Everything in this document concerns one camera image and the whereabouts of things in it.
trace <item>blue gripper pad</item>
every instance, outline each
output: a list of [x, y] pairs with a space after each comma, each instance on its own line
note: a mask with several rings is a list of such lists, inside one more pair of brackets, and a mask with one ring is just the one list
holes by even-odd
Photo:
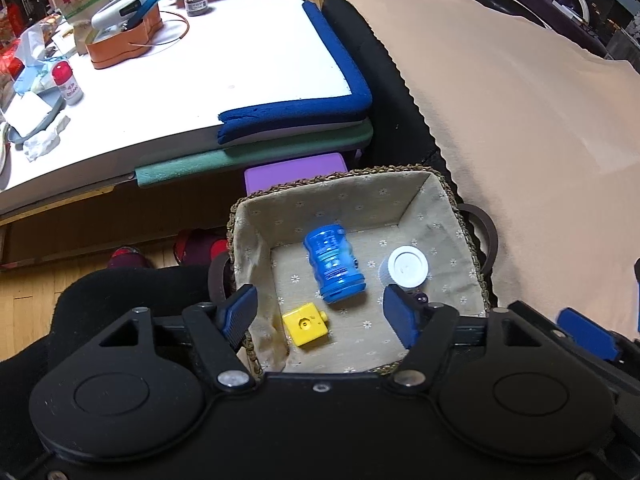
[[620, 354], [609, 332], [572, 308], [561, 310], [556, 324], [573, 337], [578, 346], [600, 359], [614, 361]]
[[388, 285], [382, 299], [382, 312], [407, 350], [420, 335], [420, 311], [413, 306], [414, 299], [397, 285]]
[[243, 285], [216, 307], [216, 327], [235, 352], [239, 351], [244, 333], [257, 313], [258, 291], [253, 285]]

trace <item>blue pen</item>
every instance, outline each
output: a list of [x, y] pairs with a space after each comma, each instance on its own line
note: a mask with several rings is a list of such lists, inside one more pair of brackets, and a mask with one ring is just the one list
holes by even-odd
[[145, 0], [136, 13], [129, 18], [129, 21], [127, 22], [127, 30], [131, 30], [142, 23], [142, 18], [145, 17], [145, 14], [148, 13], [151, 10], [151, 7], [158, 3], [158, 1], [159, 0]]

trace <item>white table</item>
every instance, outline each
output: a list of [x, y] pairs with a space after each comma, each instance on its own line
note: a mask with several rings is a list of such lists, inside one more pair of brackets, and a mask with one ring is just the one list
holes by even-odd
[[[52, 197], [132, 178], [136, 167], [219, 148], [218, 115], [225, 110], [350, 94], [302, 0], [210, 0], [210, 6], [208, 14], [188, 18], [185, 38], [143, 57], [103, 70], [88, 56], [70, 59], [84, 98], [66, 108], [71, 122], [52, 152], [28, 162], [12, 146], [0, 174], [0, 224]], [[161, 9], [186, 15], [181, 0], [163, 0]], [[184, 27], [168, 22], [169, 14], [162, 18], [154, 43]], [[330, 127], [262, 132], [241, 142]]]

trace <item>tissue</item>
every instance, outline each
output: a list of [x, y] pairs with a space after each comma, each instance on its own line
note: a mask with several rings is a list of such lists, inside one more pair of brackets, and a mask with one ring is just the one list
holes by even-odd
[[38, 132], [33, 137], [24, 141], [22, 150], [29, 162], [33, 162], [39, 156], [46, 155], [60, 143], [60, 132], [69, 124], [69, 117], [60, 112], [46, 130]]
[[17, 94], [24, 95], [29, 91], [39, 93], [56, 85], [50, 72], [52, 62], [45, 60], [44, 37], [39, 23], [20, 35], [15, 57], [24, 65], [24, 70], [14, 83]]

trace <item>yellow toy block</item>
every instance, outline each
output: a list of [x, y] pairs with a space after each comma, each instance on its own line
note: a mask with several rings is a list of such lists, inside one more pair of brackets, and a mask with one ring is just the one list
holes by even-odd
[[287, 312], [282, 316], [282, 320], [296, 346], [302, 346], [329, 332], [325, 325], [329, 318], [322, 310], [318, 311], [313, 303], [304, 304]]

